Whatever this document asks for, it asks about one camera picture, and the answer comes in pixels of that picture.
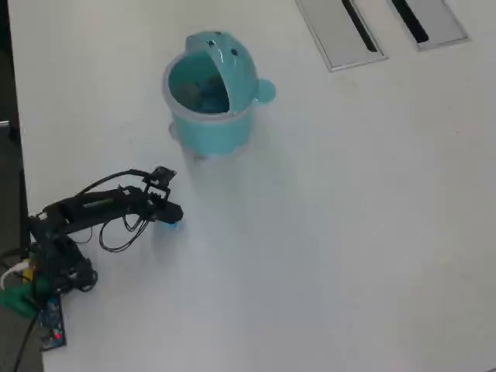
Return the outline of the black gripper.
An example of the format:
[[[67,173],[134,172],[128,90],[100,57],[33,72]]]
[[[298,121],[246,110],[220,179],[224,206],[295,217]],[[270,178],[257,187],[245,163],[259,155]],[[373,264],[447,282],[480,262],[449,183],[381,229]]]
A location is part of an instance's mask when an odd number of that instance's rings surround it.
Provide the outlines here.
[[[156,222],[173,225],[179,221],[178,218],[184,216],[181,206],[168,201],[171,192],[168,186],[157,188],[147,185],[143,191],[146,201],[140,210],[141,219],[154,219]]]

